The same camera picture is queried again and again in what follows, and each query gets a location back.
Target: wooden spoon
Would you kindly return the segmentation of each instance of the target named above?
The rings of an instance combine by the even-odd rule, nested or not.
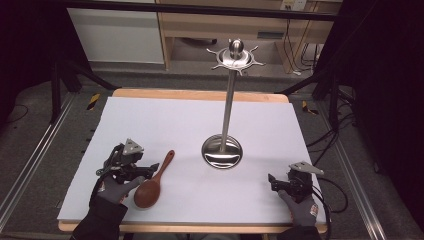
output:
[[[144,181],[134,193],[134,202],[140,208],[149,208],[153,206],[159,199],[160,194],[160,178],[166,167],[174,158],[175,152],[171,150],[163,160],[163,164],[159,171],[150,180]]]

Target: floor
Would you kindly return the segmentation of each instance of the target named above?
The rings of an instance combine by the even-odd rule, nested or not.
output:
[[[135,68],[134,65],[131,65],[129,67],[126,66],[125,70],[122,71],[122,66],[111,69],[110,65],[105,68],[101,64],[97,64],[93,70],[105,80],[124,86],[144,85],[159,88],[225,90],[228,70],[223,68],[211,70],[211,67],[216,66],[216,61],[214,55],[208,53],[206,48],[218,51],[226,48],[227,45],[228,40],[225,39],[218,39],[216,44],[212,44],[210,40],[177,39],[171,66],[168,70],[150,67]],[[298,66],[305,69],[300,71],[300,75],[284,71],[281,66],[281,59],[276,54],[276,48],[272,42],[245,41],[246,49],[253,49],[255,46],[259,46],[253,52],[256,61],[264,62],[266,65],[252,66],[243,71],[245,78],[240,78],[236,90],[275,92],[283,90],[285,87],[299,82],[312,74],[311,68],[309,66],[300,66],[300,62],[297,63]],[[311,45],[307,49],[304,59],[313,59],[314,50],[315,46]],[[199,77],[194,81],[188,81],[186,80],[187,75]],[[149,76],[150,80],[148,82],[148,80],[140,79],[139,76]],[[75,106],[86,106],[87,101],[89,101],[94,92],[100,91],[104,95],[110,94],[110,92],[99,89],[96,84],[87,79],[83,78],[81,81],[84,87],[81,93],[74,96]],[[314,85],[307,86],[289,96],[290,102],[294,104],[297,111],[299,124],[307,143],[317,139],[318,136],[322,136],[328,130],[325,114],[314,114],[314,111],[319,113],[327,112],[326,107],[328,106],[325,101],[315,102],[312,100],[310,93],[313,87]],[[348,93],[350,91],[349,88],[343,89]],[[12,122],[0,132],[0,161],[5,166],[2,172],[9,173],[0,175],[0,181],[4,183],[0,188],[0,201],[2,202],[11,194],[9,189],[12,189],[17,184],[14,181],[20,177],[21,169],[26,168],[27,160],[32,158],[33,149],[39,144],[38,140],[49,127],[50,105],[40,104],[40,102],[48,103],[50,101],[49,91],[49,84],[43,84],[22,92],[18,101],[20,105],[17,105],[9,118]],[[99,106],[102,106],[105,101],[106,98],[100,99]],[[308,103],[311,111],[304,111],[302,105],[304,101]],[[350,114],[349,107],[342,105],[339,108],[340,118]],[[57,220],[55,219],[60,209],[60,196],[63,196],[67,190],[59,182],[70,182],[72,180],[73,175],[67,174],[72,171],[68,169],[77,168],[78,161],[63,160],[58,162],[57,156],[60,156],[61,159],[75,159],[75,156],[81,157],[84,154],[84,149],[89,144],[89,139],[93,134],[96,123],[99,121],[100,115],[100,107],[92,112],[81,111],[76,107],[69,110],[67,119],[64,120],[64,126],[55,132],[56,138],[62,140],[46,143],[50,150],[37,153],[42,161],[40,160],[39,163],[35,164],[36,171],[32,172],[28,179],[25,179],[26,184],[22,186],[25,191],[20,193],[20,195],[18,194],[15,198],[15,204],[8,208],[2,204],[0,208],[0,213],[2,214],[0,232],[3,235],[0,235],[0,238],[8,239],[13,236],[21,239],[66,239],[67,235],[62,235],[57,230]],[[85,119],[84,124],[79,122],[81,119]],[[320,162],[319,165],[320,168],[328,172],[330,179],[337,180],[350,199],[348,210],[340,215],[334,214],[332,217],[334,222],[332,239],[424,239],[424,234],[416,226],[408,210],[405,209],[397,197],[396,190],[391,185],[390,179],[374,172],[372,159],[366,151],[367,147],[361,141],[358,131],[355,127],[352,127],[352,122],[348,122],[348,124],[343,126],[344,129],[338,138],[339,142],[334,144],[325,154],[327,160]],[[20,147],[19,142],[25,142],[25,147],[17,151],[16,149],[19,149],[17,146]],[[69,149],[68,145],[70,144],[72,144],[73,149]],[[315,150],[322,149],[327,142],[322,144],[317,145]],[[311,149],[311,159],[317,159],[320,153]],[[14,164],[6,164],[10,156],[13,156]],[[355,197],[357,196],[355,191],[358,191],[358,186],[349,182],[349,179],[352,180],[352,175],[346,175],[351,174],[351,172],[346,172],[343,167],[343,161],[340,160],[343,158],[347,158],[352,169],[354,169],[354,178],[359,179],[361,183],[359,190],[363,191],[366,196],[365,199]],[[60,180],[52,183],[52,178]],[[327,192],[334,193],[331,196],[326,196],[328,198],[327,201],[333,203],[332,206],[335,209],[340,209],[344,203],[340,192],[334,189],[332,185],[325,185],[323,182],[320,185],[324,194]],[[46,197],[35,197],[38,193],[45,193]],[[38,205],[34,209],[35,201],[39,202],[37,202]],[[361,210],[360,203],[364,202],[370,204],[371,211]],[[49,222],[49,224],[37,224],[37,221],[34,220],[36,218],[29,217],[31,214],[37,216],[36,218]],[[372,235],[372,231],[367,228],[366,224],[367,221],[369,223],[369,219],[367,220],[369,217],[376,217],[379,220],[378,225],[384,229],[382,231],[383,235],[378,235],[378,233],[375,236]]]

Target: white cabinet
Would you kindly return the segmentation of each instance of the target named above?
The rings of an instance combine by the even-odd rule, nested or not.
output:
[[[90,62],[164,63],[156,13],[91,9],[68,12]]]

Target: spoon handle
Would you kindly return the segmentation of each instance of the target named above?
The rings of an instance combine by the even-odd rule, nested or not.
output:
[[[165,171],[166,167],[171,163],[171,160],[174,158],[175,152],[174,150],[171,150],[166,154],[165,160],[163,160],[162,166],[160,167],[159,171],[156,173],[156,175],[153,177],[158,182],[160,181],[160,178],[162,177],[162,173]]]

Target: black glove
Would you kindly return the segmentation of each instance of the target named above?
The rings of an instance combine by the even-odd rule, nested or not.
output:
[[[120,204],[127,196],[131,189],[138,187],[145,178],[143,176],[137,177],[129,183],[118,184],[112,176],[107,176],[97,190],[97,196],[106,199],[107,201]]]
[[[318,215],[318,205],[315,203],[312,195],[309,195],[300,203],[296,203],[284,190],[278,191],[278,196],[283,199],[289,207],[295,227],[315,226]]]

